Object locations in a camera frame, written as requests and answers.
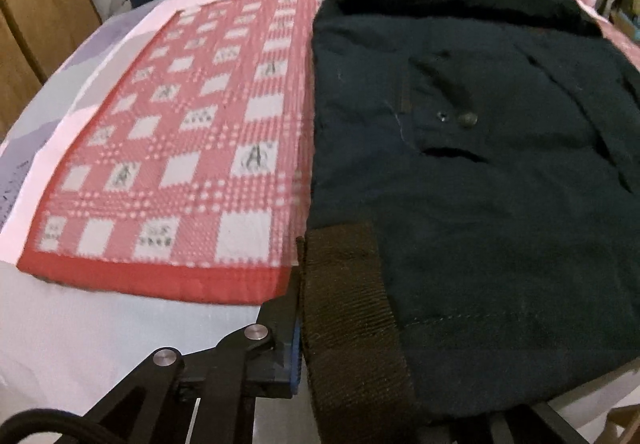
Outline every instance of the white square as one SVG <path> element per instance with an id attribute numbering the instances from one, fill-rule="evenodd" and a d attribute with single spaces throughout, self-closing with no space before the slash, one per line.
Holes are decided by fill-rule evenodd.
<path id="1" fill-rule="evenodd" d="M 258 10 L 258 9 L 260 9 L 261 5 L 262 5 L 262 2 L 253 2 L 252 4 L 246 4 L 242 8 L 242 12 L 249 12 L 251 10 Z"/>
<path id="2" fill-rule="evenodd" d="M 146 116 L 140 117 L 136 124 L 127 135 L 128 139 L 142 139 L 151 137 L 156 130 L 158 122 L 160 122 L 161 116 Z"/>
<path id="3" fill-rule="evenodd" d="M 121 162 L 116 164 L 104 185 L 105 191 L 128 191 L 140 171 L 139 162 Z"/>
<path id="4" fill-rule="evenodd" d="M 133 258 L 136 260 L 168 260 L 174 248 L 180 218 L 152 218 L 140 230 Z"/>
<path id="5" fill-rule="evenodd" d="M 207 23 L 203 23 L 198 27 L 197 32 L 206 32 L 208 30 L 214 30 L 218 25 L 217 21 L 207 21 Z"/>
<path id="6" fill-rule="evenodd" d="M 133 79 L 131 80 L 133 83 L 137 83 L 138 81 L 144 81 L 148 79 L 151 74 L 154 73 L 153 67 L 147 67 L 144 69 L 140 69 L 133 74 Z"/>
<path id="7" fill-rule="evenodd" d="M 190 39 L 187 43 L 185 43 L 184 48 L 188 49 L 197 49 L 198 47 L 202 47 L 204 42 L 206 42 L 206 38 L 196 38 Z"/>
<path id="8" fill-rule="evenodd" d="M 160 85 L 151 95 L 152 103 L 173 101 L 180 90 L 180 85 Z"/>
<path id="9" fill-rule="evenodd" d="M 217 262 L 266 262 L 271 210 L 223 213 L 216 244 Z"/>
<path id="10" fill-rule="evenodd" d="M 115 222 L 106 218 L 91 218 L 82 231 L 76 254 L 101 256 L 107 248 Z"/>
<path id="11" fill-rule="evenodd" d="M 214 104 L 197 110 L 189 110 L 180 124 L 180 130 L 195 130 L 209 128 L 216 117 L 218 107 Z"/>
<path id="12" fill-rule="evenodd" d="M 216 51 L 216 55 L 213 56 L 213 62 L 217 65 L 218 63 L 224 63 L 226 61 L 233 61 L 238 59 L 240 55 L 240 46 L 239 45 L 230 45 L 229 47 L 222 47 L 222 49 L 218 49 Z"/>
<path id="13" fill-rule="evenodd" d="M 191 68 L 193 56 L 185 56 L 184 58 L 176 58 L 169 66 L 169 72 L 181 72 Z"/>
<path id="14" fill-rule="evenodd" d="M 269 61 L 267 63 L 260 63 L 255 69 L 254 80 L 260 80 L 264 78 L 280 77 L 287 73 L 287 60 Z"/>
<path id="15" fill-rule="evenodd" d="M 293 20 L 277 20 L 272 21 L 269 30 L 285 30 L 293 29 Z"/>
<path id="16" fill-rule="evenodd" d="M 219 76 L 206 80 L 200 89 L 200 95 L 206 96 L 207 94 L 224 90 L 229 81 L 229 76 L 230 74 L 220 74 Z"/>
<path id="17" fill-rule="evenodd" d="M 246 105 L 244 120 L 261 120 L 282 115 L 283 94 L 271 94 L 251 98 Z"/>
<path id="18" fill-rule="evenodd" d="M 47 223 L 44 226 L 44 232 L 42 238 L 38 244 L 38 249 L 52 251 L 58 248 L 60 236 L 62 230 L 65 228 L 65 217 L 49 217 Z"/>
<path id="19" fill-rule="evenodd" d="M 167 38 L 168 40 L 178 39 L 180 36 L 182 36 L 183 32 L 184 29 L 172 30 L 171 32 L 168 32 L 166 34 L 165 38 Z"/>
<path id="20" fill-rule="evenodd" d="M 104 146 L 107 144 L 107 141 L 111 137 L 111 134 L 116 131 L 116 127 L 105 126 L 104 128 L 100 128 L 94 132 L 91 136 L 91 139 L 87 142 L 87 146 Z"/>
<path id="21" fill-rule="evenodd" d="M 226 9 L 214 9 L 209 13 L 209 16 L 207 16 L 207 18 L 211 20 L 212 18 L 220 18 L 220 16 L 224 16 L 225 14 Z"/>
<path id="22" fill-rule="evenodd" d="M 291 38 L 268 39 L 264 42 L 262 52 L 271 52 L 272 50 L 288 49 L 291 46 Z"/>
<path id="23" fill-rule="evenodd" d="M 298 0 L 278 0 L 279 5 L 292 5 L 296 4 Z"/>
<path id="24" fill-rule="evenodd" d="M 128 96 L 125 96 L 122 99 L 118 100 L 116 105 L 111 110 L 111 113 L 117 114 L 118 112 L 126 112 L 131 108 L 133 103 L 136 102 L 137 97 L 137 94 L 129 94 Z"/>
<path id="25" fill-rule="evenodd" d="M 184 11 L 180 13 L 180 16 L 191 16 L 192 14 L 198 14 L 200 12 L 201 7 L 199 5 L 194 5 L 193 7 L 186 8 Z"/>
<path id="26" fill-rule="evenodd" d="M 231 164 L 231 175 L 245 177 L 251 175 L 269 175 L 276 171 L 278 158 L 277 141 L 256 142 L 238 146 Z"/>
<path id="27" fill-rule="evenodd" d="M 225 39 L 243 38 L 247 35 L 249 29 L 247 27 L 238 27 L 235 29 L 229 29 L 226 31 Z"/>
<path id="28" fill-rule="evenodd" d="M 188 25 L 190 23 L 193 23 L 193 20 L 195 19 L 195 16 L 183 16 L 182 18 L 180 18 L 180 20 L 178 20 L 178 25 Z"/>
<path id="29" fill-rule="evenodd" d="M 89 175 L 91 166 L 85 164 L 83 166 L 73 166 L 66 174 L 65 181 L 62 184 L 62 191 L 80 191 L 84 180 Z"/>
<path id="30" fill-rule="evenodd" d="M 234 25 L 246 25 L 255 20 L 255 14 L 241 14 L 234 20 Z"/>
<path id="31" fill-rule="evenodd" d="M 151 56 L 149 56 L 149 59 L 162 58 L 166 56 L 167 52 L 169 52 L 169 47 L 158 47 L 157 49 L 154 49 Z"/>
<path id="32" fill-rule="evenodd" d="M 296 14 L 295 7 L 286 8 L 286 9 L 277 9 L 275 13 L 273 13 L 274 18 L 281 18 L 283 16 L 294 16 Z"/>
<path id="33" fill-rule="evenodd" d="M 199 159 L 199 151 L 171 157 L 166 163 L 159 187 L 166 188 L 167 186 L 191 182 Z"/>

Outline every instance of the metal screw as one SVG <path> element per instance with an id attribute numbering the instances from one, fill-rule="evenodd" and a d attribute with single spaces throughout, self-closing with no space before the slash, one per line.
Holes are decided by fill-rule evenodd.
<path id="1" fill-rule="evenodd" d="M 154 363 L 158 366 L 169 366 L 174 364 L 178 358 L 176 353 L 170 348 L 162 348 L 154 354 Z"/>
<path id="2" fill-rule="evenodd" d="M 253 341 L 260 341 L 264 339 L 269 334 L 269 329 L 264 325 L 260 325 L 258 323 L 254 323 L 253 325 L 249 325 L 244 329 L 244 336 L 247 339 L 251 339 Z"/>

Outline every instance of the bed sheet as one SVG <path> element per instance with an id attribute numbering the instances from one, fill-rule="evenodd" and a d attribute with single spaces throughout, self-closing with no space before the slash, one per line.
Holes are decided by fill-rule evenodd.
<path id="1" fill-rule="evenodd" d="M 194 0 L 158 0 L 110 19 L 44 85 L 0 147 L 5 191 L 0 226 L 9 216 L 19 220 L 25 203 L 37 203 L 37 183 L 46 184 L 47 167 L 54 169 L 66 147 L 65 135 L 95 113 L 164 23 L 162 17 L 186 1 Z M 607 35 L 615 36 L 615 30 Z M 628 56 L 637 56 L 624 37 L 612 40 Z M 30 171 L 32 165 L 36 171 Z M 155 348 L 201 350 L 255 320 L 258 309 L 252 306 L 190 304 L 45 283 L 12 265 L 15 249 L 8 240 L 2 230 L 0 260 L 8 263 L 0 263 L 0 420 L 36 406 L 84 413 Z M 640 385 L 639 367 L 640 362 L 631 363 L 553 406 L 581 427 Z M 294 400 L 258 400 L 255 442 L 318 441 L 304 378 Z"/>

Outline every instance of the webbing strap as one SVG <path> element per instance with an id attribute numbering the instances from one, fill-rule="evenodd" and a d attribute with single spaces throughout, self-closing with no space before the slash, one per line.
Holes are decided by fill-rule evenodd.
<path id="1" fill-rule="evenodd" d="M 410 442 L 415 397 L 366 224 L 307 231 L 302 342 L 323 444 Z"/>

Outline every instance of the red and white mat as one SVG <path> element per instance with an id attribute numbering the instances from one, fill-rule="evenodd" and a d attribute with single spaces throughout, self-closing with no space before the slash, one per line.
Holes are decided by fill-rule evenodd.
<path id="1" fill-rule="evenodd" d="M 322 0 L 175 14 L 53 173 L 18 261 L 82 288 L 259 304 L 305 230 Z"/>

